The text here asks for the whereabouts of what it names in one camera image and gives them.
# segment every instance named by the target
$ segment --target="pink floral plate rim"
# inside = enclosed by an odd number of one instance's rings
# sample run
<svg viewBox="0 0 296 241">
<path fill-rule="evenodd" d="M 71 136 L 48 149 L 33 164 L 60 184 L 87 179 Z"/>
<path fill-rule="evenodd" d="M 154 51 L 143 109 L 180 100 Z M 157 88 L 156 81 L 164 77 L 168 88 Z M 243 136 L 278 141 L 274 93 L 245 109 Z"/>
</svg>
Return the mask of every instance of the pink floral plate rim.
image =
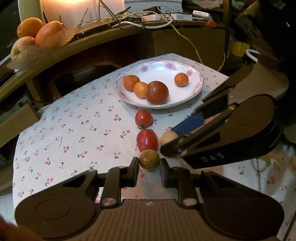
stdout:
<svg viewBox="0 0 296 241">
<path fill-rule="evenodd" d="M 126 76 L 126 74 L 125 74 L 126 72 L 128 72 L 128 71 L 130 71 L 130 70 L 132 70 L 134 68 L 137 68 L 139 66 L 142 66 L 141 67 L 141 72 L 146 72 L 148 69 L 147 69 L 147 66 L 145 66 L 145 64 L 162 63 L 162 62 L 167 62 L 168 63 L 168 65 L 165 64 L 166 69 L 173 69 L 174 70 L 174 67 L 175 67 L 174 64 L 176 63 L 176 64 L 179 64 L 179 65 L 183 65 L 183 66 L 185 66 L 187 68 L 190 68 L 190 69 L 194 70 L 198 75 L 200 75 L 201 84 L 198 84 L 198 85 L 196 85 L 194 87 L 194 90 L 193 90 L 194 94 L 193 95 L 189 96 L 188 98 L 186 98 L 186 99 L 184 99 L 182 101 L 176 102 L 176 103 L 162 104 L 162 105 L 151 105 L 151 104 L 138 104 L 138 103 L 131 102 L 131 101 L 125 99 L 127 96 L 123 92 L 117 90 L 118 83 L 121 80 L 123 81 L 123 78 Z M 198 70 L 196 70 L 193 66 L 190 66 L 190 65 L 187 65 L 187 64 L 184 64 L 184 63 L 181 63 L 181 62 L 177 62 L 177 61 L 172 61 L 172 60 L 160 60 L 160 61 L 149 61 L 149 62 L 145 62 L 145 63 L 140 63 L 140 64 L 136 64 L 136 65 L 134 65 L 132 67 L 126 68 L 121 74 L 118 75 L 118 77 L 117 77 L 117 79 L 116 79 L 116 81 L 114 83 L 114 91 L 115 91 L 116 95 L 120 99 L 122 99 L 124 102 L 126 102 L 126 103 L 128 103 L 130 105 L 134 105 L 134 106 L 138 106 L 138 107 L 142 107 L 142 108 L 150 108 L 150 109 L 160 109 L 160 108 L 164 109 L 164 108 L 170 108 L 170 107 L 177 106 L 179 104 L 185 103 L 186 101 L 194 98 L 195 96 L 197 96 L 202 91 L 203 85 L 204 85 L 204 78 L 203 78 L 202 74 Z"/>
</svg>

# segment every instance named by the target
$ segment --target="blue gripper pad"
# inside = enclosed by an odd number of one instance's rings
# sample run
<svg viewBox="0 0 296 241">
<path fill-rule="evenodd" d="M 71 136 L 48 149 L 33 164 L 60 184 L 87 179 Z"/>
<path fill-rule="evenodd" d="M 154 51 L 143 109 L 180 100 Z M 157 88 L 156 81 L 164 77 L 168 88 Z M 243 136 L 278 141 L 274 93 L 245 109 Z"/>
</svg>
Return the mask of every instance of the blue gripper pad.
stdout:
<svg viewBox="0 0 296 241">
<path fill-rule="evenodd" d="M 204 120 L 205 119 L 202 116 L 190 116 L 172 128 L 172 131 L 177 133 L 178 136 L 183 136 L 184 134 L 201 127 Z"/>
</svg>

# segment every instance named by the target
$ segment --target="lampshade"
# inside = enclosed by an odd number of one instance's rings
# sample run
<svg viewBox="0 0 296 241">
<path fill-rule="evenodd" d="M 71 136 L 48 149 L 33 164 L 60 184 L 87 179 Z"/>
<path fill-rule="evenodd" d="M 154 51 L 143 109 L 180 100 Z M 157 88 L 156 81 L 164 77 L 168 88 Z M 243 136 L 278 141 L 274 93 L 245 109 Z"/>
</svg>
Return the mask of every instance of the lampshade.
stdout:
<svg viewBox="0 0 296 241">
<path fill-rule="evenodd" d="M 115 14 L 124 10 L 124 0 L 104 0 L 104 3 Z M 84 21 L 99 18 L 98 0 L 41 0 L 42 10 L 48 21 L 58 21 L 59 15 L 68 27 L 74 27 L 82 18 L 88 8 Z M 100 8 L 101 18 L 110 17 L 109 13 Z"/>
</svg>

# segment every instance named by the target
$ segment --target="apple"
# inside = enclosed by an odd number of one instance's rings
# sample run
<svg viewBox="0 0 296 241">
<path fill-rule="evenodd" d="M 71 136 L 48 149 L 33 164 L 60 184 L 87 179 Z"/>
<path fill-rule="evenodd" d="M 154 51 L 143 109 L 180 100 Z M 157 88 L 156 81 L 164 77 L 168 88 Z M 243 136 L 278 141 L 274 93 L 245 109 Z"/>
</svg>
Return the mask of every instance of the apple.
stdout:
<svg viewBox="0 0 296 241">
<path fill-rule="evenodd" d="M 20 39 L 18 39 L 10 52 L 10 57 L 13 60 L 23 49 L 25 49 L 26 47 L 30 46 L 30 45 L 34 45 L 35 44 L 35 38 L 31 37 L 31 36 L 25 36 L 22 37 Z"/>
</svg>

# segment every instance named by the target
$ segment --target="white plate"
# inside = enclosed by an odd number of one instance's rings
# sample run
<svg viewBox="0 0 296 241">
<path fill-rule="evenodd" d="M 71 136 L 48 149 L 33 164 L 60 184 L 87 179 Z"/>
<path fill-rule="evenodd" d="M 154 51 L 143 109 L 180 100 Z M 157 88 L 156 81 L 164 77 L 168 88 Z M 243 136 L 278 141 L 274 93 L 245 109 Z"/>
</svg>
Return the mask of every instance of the white plate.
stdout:
<svg viewBox="0 0 296 241">
<path fill-rule="evenodd" d="M 189 84 L 185 87 L 175 85 L 174 77 L 180 72 L 189 77 Z M 152 105 L 146 99 L 138 98 L 134 92 L 127 91 L 123 86 L 123 79 L 131 74 L 138 76 L 141 82 L 147 84 L 155 80 L 163 82 L 169 90 L 167 102 L 161 105 Z M 175 61 L 163 60 L 138 64 L 125 70 L 115 81 L 114 90 L 118 97 L 126 103 L 147 109 L 165 109 L 182 104 L 195 97 L 202 90 L 203 84 L 204 80 L 201 73 L 193 67 Z"/>
</svg>

